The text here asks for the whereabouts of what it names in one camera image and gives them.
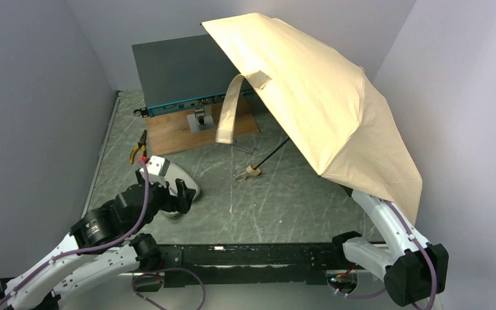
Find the umbrella strap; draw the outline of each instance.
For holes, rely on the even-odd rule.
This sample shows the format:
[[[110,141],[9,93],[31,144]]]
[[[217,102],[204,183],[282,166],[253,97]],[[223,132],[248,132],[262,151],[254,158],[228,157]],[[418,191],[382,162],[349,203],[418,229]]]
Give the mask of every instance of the umbrella strap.
[[[259,168],[254,168],[252,165],[246,167],[246,172],[239,174],[235,177],[237,182],[246,180],[249,176],[259,176],[262,171]]]
[[[218,130],[216,134],[216,142],[231,144],[233,142],[234,132],[234,117],[236,115],[236,104],[238,96],[240,96],[240,87],[242,82],[246,79],[254,89],[264,89],[271,78],[262,71],[257,71],[252,74],[238,74],[235,76],[229,88],[225,93],[223,99],[222,112],[220,114],[220,121],[218,123]]]

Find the cable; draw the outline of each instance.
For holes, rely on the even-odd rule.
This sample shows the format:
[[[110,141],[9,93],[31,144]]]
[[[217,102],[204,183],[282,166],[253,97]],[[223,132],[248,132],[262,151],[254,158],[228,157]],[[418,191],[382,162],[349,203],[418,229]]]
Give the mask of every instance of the cable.
[[[391,208],[391,210],[395,213],[397,218],[400,220],[400,223],[402,224],[402,226],[406,230],[406,234],[408,234],[408,236],[413,236],[411,229],[409,228],[408,223],[406,223],[406,221],[404,220],[404,217],[402,217],[402,215],[397,210],[397,208],[395,208],[390,201],[388,202],[387,200],[385,200],[385,203],[389,206],[389,208]],[[413,303],[412,306],[417,310],[430,310],[430,309],[433,309],[433,305],[435,303],[435,298],[436,298],[436,291],[437,291],[437,288],[436,288],[436,286],[437,286],[436,270],[434,268],[433,262],[431,261],[431,258],[429,257],[429,254],[427,254],[427,251],[425,251],[425,249],[423,249],[423,246],[421,246],[421,243],[419,243],[417,238],[413,237],[412,242],[415,243],[415,245],[417,246],[417,249],[419,249],[421,254],[423,254],[423,258],[425,258],[425,261],[427,262],[427,265],[429,265],[429,270],[431,272],[431,296],[429,297],[429,303],[427,304],[427,307],[425,307],[425,309],[421,309],[415,303]]]
[[[132,290],[134,291],[134,294],[136,294],[136,296],[140,297],[141,299],[145,300],[146,302],[159,308],[160,310],[167,310],[166,308],[164,308],[160,304],[157,304],[156,302],[151,300],[151,298],[147,298],[144,295],[138,293],[136,291],[135,286],[134,286],[136,284],[136,281],[140,278],[146,278],[146,277],[150,277],[150,276],[160,277],[158,275],[158,273],[164,273],[166,271],[183,271],[183,272],[189,273],[190,275],[193,276],[193,278],[195,278],[195,280],[198,281],[198,283],[200,284],[200,288],[202,289],[202,299],[200,301],[200,304],[196,308],[196,310],[200,310],[202,308],[202,306],[204,305],[204,301],[206,301],[206,288],[204,287],[204,283],[202,283],[202,280],[200,280],[200,278],[194,272],[192,272],[191,270],[185,269],[185,268],[181,268],[181,267],[165,268],[165,269],[157,270],[157,271],[155,271],[155,273],[144,273],[144,274],[141,274],[141,275],[135,277],[134,279],[132,279]]]
[[[39,267],[37,267],[33,272],[31,272],[28,276],[24,278],[24,280],[20,283],[18,283],[17,286],[15,286],[10,293],[6,294],[3,299],[0,301],[0,307],[7,301],[9,300],[12,296],[16,295],[17,292],[24,287],[33,277],[35,277],[37,274],[39,274],[44,268],[46,268],[48,265],[50,265],[50,262],[54,264],[57,260],[64,258],[69,255],[73,254],[84,254],[88,252],[93,252],[93,251],[100,251],[104,249],[109,249],[110,247],[114,247],[117,244],[122,243],[123,241],[126,240],[130,235],[132,235],[134,232],[138,230],[138,227],[141,225],[141,222],[143,221],[143,217],[145,216],[145,213],[147,211],[147,204],[149,202],[149,174],[147,172],[147,167],[145,165],[145,162],[143,160],[138,160],[138,162],[141,164],[141,167],[143,168],[143,175],[145,177],[145,193],[143,195],[143,207],[141,208],[141,213],[139,214],[139,218],[137,222],[132,226],[132,228],[127,231],[123,236],[121,236],[118,239],[115,239],[111,242],[96,246],[96,247],[87,247],[84,249],[78,249],[78,250],[73,250],[73,251],[68,251],[61,253],[59,255],[51,257],[49,260],[46,262],[42,263]]]
[[[379,296],[379,295],[381,295],[387,291],[387,289],[384,287],[381,291],[375,292],[375,293],[369,294],[369,295],[351,295],[351,294],[345,294],[345,293],[339,291],[339,289],[334,288],[330,283],[328,283],[328,286],[332,289],[332,291],[334,291],[334,294],[339,294],[339,295],[342,295],[343,297],[351,298],[351,299],[374,298],[374,297],[377,297],[377,296]]]
[[[335,277],[336,278],[343,278],[343,277],[347,276],[351,271],[353,271],[354,268],[355,268],[355,265],[352,263],[351,267],[349,267],[349,269],[346,272],[340,273],[340,274],[336,275]]]

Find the wooden board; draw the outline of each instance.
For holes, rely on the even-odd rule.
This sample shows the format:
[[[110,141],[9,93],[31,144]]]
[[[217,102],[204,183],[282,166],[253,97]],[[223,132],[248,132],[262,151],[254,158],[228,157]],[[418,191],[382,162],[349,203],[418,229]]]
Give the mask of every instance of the wooden board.
[[[217,126],[222,104],[212,105],[212,118]],[[194,109],[147,118],[147,136],[152,155],[163,156],[216,143],[216,128],[191,133],[187,116]],[[245,98],[238,99],[234,137],[257,134],[260,131]]]

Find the wire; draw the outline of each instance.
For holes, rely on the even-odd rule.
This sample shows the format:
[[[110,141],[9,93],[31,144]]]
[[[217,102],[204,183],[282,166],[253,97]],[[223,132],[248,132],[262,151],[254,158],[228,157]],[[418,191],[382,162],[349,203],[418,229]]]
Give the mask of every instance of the wire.
[[[391,208],[393,213],[395,213],[397,218],[400,220],[400,223],[402,224],[402,226],[406,230],[406,234],[408,234],[408,236],[413,236],[411,229],[409,228],[408,223],[406,223],[406,221],[404,220],[404,217],[400,214],[400,212],[397,210],[397,208],[395,208],[395,206],[393,206],[393,204],[390,201],[388,202],[387,200],[385,200],[385,203],[389,206],[389,208]],[[425,258],[425,261],[427,262],[427,265],[429,266],[429,270],[431,272],[431,296],[429,297],[429,302],[427,304],[427,307],[425,307],[425,309],[421,309],[418,305],[415,304],[415,302],[412,303],[412,306],[417,310],[430,310],[430,309],[433,309],[433,305],[435,303],[435,298],[436,298],[436,292],[437,292],[436,270],[434,268],[433,262],[431,261],[431,258],[429,257],[429,254],[427,254],[427,251],[425,251],[425,249],[423,249],[423,246],[421,246],[421,243],[419,243],[417,238],[414,237],[412,239],[412,241],[413,241],[413,243],[415,243],[415,245],[417,246],[417,249],[421,252],[421,254],[423,254],[423,258]]]
[[[141,275],[135,277],[134,279],[132,279],[132,290],[134,291],[134,294],[136,294],[136,296],[140,297],[141,299],[145,300],[146,302],[159,308],[160,310],[167,310],[166,308],[164,308],[160,304],[157,304],[156,302],[151,300],[151,298],[147,298],[146,296],[138,293],[136,291],[136,286],[135,286],[136,281],[140,278],[147,278],[150,276],[155,276],[155,277],[160,278],[158,273],[164,273],[166,271],[183,271],[183,272],[189,273],[190,275],[193,276],[193,278],[195,278],[195,280],[198,281],[198,283],[200,284],[200,288],[202,289],[202,299],[200,300],[200,304],[198,305],[196,310],[200,310],[202,308],[202,306],[204,305],[204,301],[206,301],[206,288],[204,287],[204,283],[202,283],[202,280],[200,280],[200,278],[194,272],[192,272],[191,270],[185,269],[185,268],[181,268],[181,267],[165,268],[165,269],[157,270],[157,271],[155,271],[155,273],[144,273],[144,274],[141,274]]]
[[[16,295],[17,292],[22,289],[33,277],[35,277],[37,274],[39,274],[44,268],[48,267],[50,265],[50,262],[54,263],[57,260],[64,258],[69,255],[73,254],[85,254],[88,252],[93,252],[93,251],[100,251],[104,249],[109,249],[110,247],[114,247],[117,244],[122,243],[123,241],[126,240],[129,236],[131,236],[133,233],[135,233],[138,230],[138,227],[140,227],[141,222],[143,221],[143,217],[145,216],[145,213],[147,212],[147,204],[149,202],[149,174],[147,172],[147,167],[145,165],[145,162],[143,160],[138,160],[140,163],[141,167],[143,168],[143,175],[145,177],[145,193],[143,194],[143,206],[141,208],[141,213],[139,214],[139,218],[137,222],[132,226],[132,228],[127,231],[123,236],[119,237],[118,239],[115,239],[111,242],[96,246],[96,247],[87,247],[84,249],[77,249],[73,251],[67,251],[64,253],[61,253],[59,255],[51,257],[49,260],[46,262],[42,263],[39,267],[37,267],[35,270],[33,270],[28,276],[24,278],[23,281],[18,283],[17,286],[15,286],[10,293],[6,294],[3,299],[0,300],[0,307],[7,301],[9,300],[12,296]]]
[[[351,295],[351,294],[345,294],[342,291],[340,291],[339,289],[334,288],[329,282],[328,282],[328,286],[332,289],[332,291],[334,291],[334,294],[339,294],[339,295],[342,295],[343,297],[351,298],[351,299],[374,298],[374,297],[377,297],[377,296],[379,296],[379,295],[381,295],[387,291],[387,289],[384,287],[381,291],[375,292],[375,293],[369,294],[369,295]]]
[[[357,284],[355,283],[355,282],[357,282],[357,280],[356,279],[353,279],[353,280],[354,280],[353,282],[349,282],[349,279],[334,278],[333,280],[329,279],[328,284],[331,285],[332,287],[336,288],[336,289],[339,289],[342,292],[344,291],[345,288],[349,288],[350,290],[348,292],[345,292],[345,293],[351,294],[357,288]]]
[[[353,271],[354,268],[355,268],[355,265],[352,263],[351,267],[349,267],[349,269],[346,272],[340,273],[340,274],[336,275],[335,277],[336,278],[343,278],[343,277],[347,276],[351,271]]]

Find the umbrella handle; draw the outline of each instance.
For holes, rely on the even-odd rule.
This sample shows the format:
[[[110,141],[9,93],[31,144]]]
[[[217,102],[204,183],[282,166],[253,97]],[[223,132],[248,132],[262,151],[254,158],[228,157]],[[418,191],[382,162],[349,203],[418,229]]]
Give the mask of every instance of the umbrella handle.
[[[259,176],[261,173],[262,173],[262,171],[259,168],[254,168],[254,167],[252,167],[252,165],[249,165],[248,167],[246,167],[246,172],[236,176],[235,180],[237,182],[244,181],[249,176]]]
[[[290,141],[290,137],[286,137],[283,142],[281,142],[269,155],[267,155],[259,164],[257,164],[254,169],[259,168],[263,163],[265,163],[276,151],[280,150],[281,147],[283,147],[286,142]]]

